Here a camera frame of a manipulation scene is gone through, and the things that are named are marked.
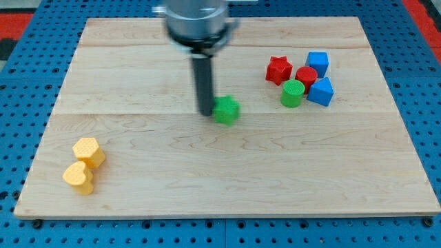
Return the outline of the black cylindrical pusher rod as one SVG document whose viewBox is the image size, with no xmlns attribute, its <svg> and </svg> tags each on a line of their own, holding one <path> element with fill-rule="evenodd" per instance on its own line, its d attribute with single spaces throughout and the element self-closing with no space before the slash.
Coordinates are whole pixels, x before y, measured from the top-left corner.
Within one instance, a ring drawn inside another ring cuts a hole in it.
<svg viewBox="0 0 441 248">
<path fill-rule="evenodd" d="M 192 54 L 192 71 L 198 111 L 203 116 L 211 116 L 214 109 L 212 58 L 204 54 Z"/>
</svg>

